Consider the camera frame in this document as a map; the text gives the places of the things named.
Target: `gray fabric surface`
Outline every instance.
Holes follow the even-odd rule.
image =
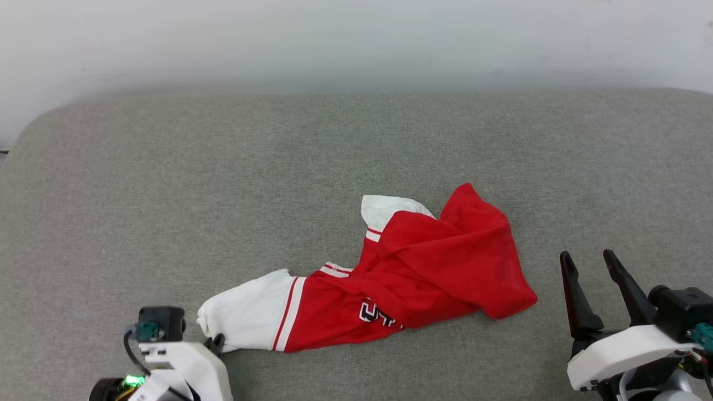
[[[558,254],[609,328],[601,256],[648,291],[713,293],[713,96],[677,90],[127,98],[32,123],[0,169],[0,399],[85,400],[135,372],[142,305],[278,268],[354,265],[363,194],[438,213],[470,181],[540,297],[363,345],[225,355],[236,400],[574,400]]]

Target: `red and white jersey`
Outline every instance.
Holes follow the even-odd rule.
[[[220,293],[198,310],[224,351],[294,352],[375,340],[478,309],[505,318],[537,302],[510,224],[470,184],[436,219],[420,203],[364,196],[367,225],[355,268],[325,263],[309,277],[274,271]]]

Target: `green led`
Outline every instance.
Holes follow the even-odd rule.
[[[126,376],[124,379],[124,384],[129,386],[129,387],[138,387],[143,384],[143,381],[145,380],[144,377],[141,376]]]

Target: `white backdrop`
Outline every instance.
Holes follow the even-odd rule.
[[[713,0],[0,0],[0,148],[147,93],[713,92]]]

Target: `yellow wire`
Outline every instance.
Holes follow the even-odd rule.
[[[121,394],[119,394],[119,396],[114,401],[121,401],[124,398],[129,398],[129,396],[132,395],[133,392],[135,392],[137,388],[138,387],[132,387],[132,388],[126,390],[125,392],[122,392]]]

